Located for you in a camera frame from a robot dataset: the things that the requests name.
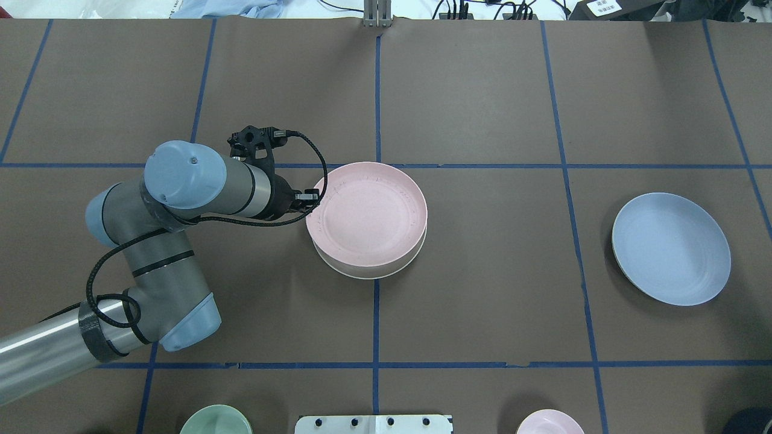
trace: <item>metal bracket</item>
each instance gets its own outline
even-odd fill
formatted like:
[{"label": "metal bracket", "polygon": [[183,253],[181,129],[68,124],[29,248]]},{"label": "metal bracket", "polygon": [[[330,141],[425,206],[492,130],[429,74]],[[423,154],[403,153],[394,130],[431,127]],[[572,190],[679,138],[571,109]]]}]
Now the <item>metal bracket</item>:
[{"label": "metal bracket", "polygon": [[364,0],[365,27],[391,27],[391,0]]},{"label": "metal bracket", "polygon": [[295,434],[453,434],[449,415],[304,416]]}]

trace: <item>light blue cap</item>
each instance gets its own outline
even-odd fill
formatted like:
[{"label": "light blue cap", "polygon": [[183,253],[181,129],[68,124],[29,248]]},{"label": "light blue cap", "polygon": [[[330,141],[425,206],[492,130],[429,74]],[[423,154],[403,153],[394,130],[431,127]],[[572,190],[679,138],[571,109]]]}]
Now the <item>light blue cap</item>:
[{"label": "light blue cap", "polygon": [[227,171],[220,154],[203,144],[168,141],[147,159],[144,182],[160,203],[194,209],[211,202],[225,187]]},{"label": "light blue cap", "polygon": [[220,328],[220,312],[215,295],[209,293],[185,318],[182,318],[159,342],[166,351],[172,352],[190,347],[215,333]]},{"label": "light blue cap", "polygon": [[91,235],[93,235],[94,238],[110,248],[118,247],[118,245],[110,239],[109,235],[107,235],[107,230],[104,228],[104,220],[102,219],[102,209],[104,208],[104,201],[107,198],[107,195],[110,194],[110,190],[116,185],[117,184],[114,184],[112,187],[91,199],[91,202],[89,202],[89,205],[86,207],[86,227],[89,228],[89,232],[91,232]]}]

